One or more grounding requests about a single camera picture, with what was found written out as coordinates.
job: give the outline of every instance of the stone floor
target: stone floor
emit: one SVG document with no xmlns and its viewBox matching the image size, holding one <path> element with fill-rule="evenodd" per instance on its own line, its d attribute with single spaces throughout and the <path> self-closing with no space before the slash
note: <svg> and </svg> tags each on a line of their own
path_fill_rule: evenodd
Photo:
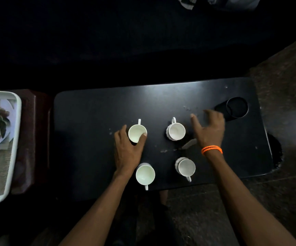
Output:
<svg viewBox="0 0 296 246">
<path fill-rule="evenodd" d="M 282 144 L 284 162 L 278 171 L 243 182 L 251 193 L 296 238 L 296 42 L 250 69 L 268 132 Z M 215 184 L 169 191 L 173 220 L 187 245 L 238 245 Z M 142 206 L 141 231 L 153 229 Z"/>
</svg>

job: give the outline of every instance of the smooth white cup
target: smooth white cup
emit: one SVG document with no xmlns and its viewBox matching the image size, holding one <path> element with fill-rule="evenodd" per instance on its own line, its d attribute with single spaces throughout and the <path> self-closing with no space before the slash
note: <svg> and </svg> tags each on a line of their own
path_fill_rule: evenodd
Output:
<svg viewBox="0 0 296 246">
<path fill-rule="evenodd" d="M 136 179 L 139 184 L 145 186 L 146 191 L 148 191 L 148 185 L 151 184 L 155 179 L 155 170 L 148 163 L 141 163 L 137 167 Z"/>
<path fill-rule="evenodd" d="M 144 126 L 141 125 L 141 119 L 138 120 L 138 124 L 133 125 L 128 132 L 129 139 L 134 143 L 138 143 L 140 136 L 143 133 L 147 133 Z"/>
<path fill-rule="evenodd" d="M 191 182 L 191 176 L 196 171 L 196 165 L 192 160 L 189 160 L 186 157 L 180 157 L 175 161 L 175 170 Z"/>
<path fill-rule="evenodd" d="M 181 140 L 186 134 L 186 129 L 180 123 L 177 123 L 175 117 L 172 118 L 172 123 L 166 129 L 166 136 L 171 141 Z"/>
</svg>

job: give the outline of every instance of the foot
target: foot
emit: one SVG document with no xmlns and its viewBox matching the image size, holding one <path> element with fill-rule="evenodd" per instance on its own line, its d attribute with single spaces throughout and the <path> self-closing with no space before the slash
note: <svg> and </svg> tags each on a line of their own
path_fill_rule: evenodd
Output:
<svg viewBox="0 0 296 246">
<path fill-rule="evenodd" d="M 163 190 L 159 192 L 159 198 L 160 198 L 160 203 L 162 205 L 166 205 L 167 202 L 167 194 L 168 194 L 168 190 Z"/>
</svg>

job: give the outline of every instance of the black table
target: black table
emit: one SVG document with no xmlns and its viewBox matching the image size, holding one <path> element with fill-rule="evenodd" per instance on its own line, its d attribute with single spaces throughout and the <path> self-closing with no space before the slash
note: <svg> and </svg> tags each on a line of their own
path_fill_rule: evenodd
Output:
<svg viewBox="0 0 296 246">
<path fill-rule="evenodd" d="M 207 124 L 203 109 L 231 97 L 249 103 L 248 114 L 226 123 L 224 157 L 240 178 L 269 173 L 272 156 L 263 126 L 260 105 L 250 78 L 207 80 L 151 86 L 130 86 L 65 91 L 54 101 L 54 150 L 51 163 L 58 197 L 87 200 L 100 196 L 114 171 L 113 133 L 141 119 L 148 131 L 141 162 L 155 170 L 149 190 L 164 190 L 214 182 L 212 170 L 195 146 L 177 150 L 193 138 L 190 114 Z M 167 139 L 172 117 L 186 127 L 180 141 Z M 175 160 L 187 156 L 196 164 L 192 182 L 175 171 Z M 139 190 L 144 187 L 132 180 Z"/>
</svg>

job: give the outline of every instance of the wristband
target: wristband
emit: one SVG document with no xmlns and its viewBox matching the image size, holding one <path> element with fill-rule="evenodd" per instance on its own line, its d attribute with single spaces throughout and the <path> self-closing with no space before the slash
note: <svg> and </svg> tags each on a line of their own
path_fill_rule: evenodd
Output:
<svg viewBox="0 0 296 246">
<path fill-rule="evenodd" d="M 206 152 L 206 151 L 209 151 L 209 150 L 211 150 L 211 149 L 217 149 L 217 150 L 219 150 L 222 154 L 223 154 L 223 152 L 222 152 L 222 149 L 220 148 L 220 147 L 218 147 L 218 146 L 216 146 L 216 145 L 211 145 L 211 146 L 207 146 L 207 147 L 205 147 L 205 148 L 202 148 L 202 155 L 204 155 L 204 153 Z"/>
</svg>

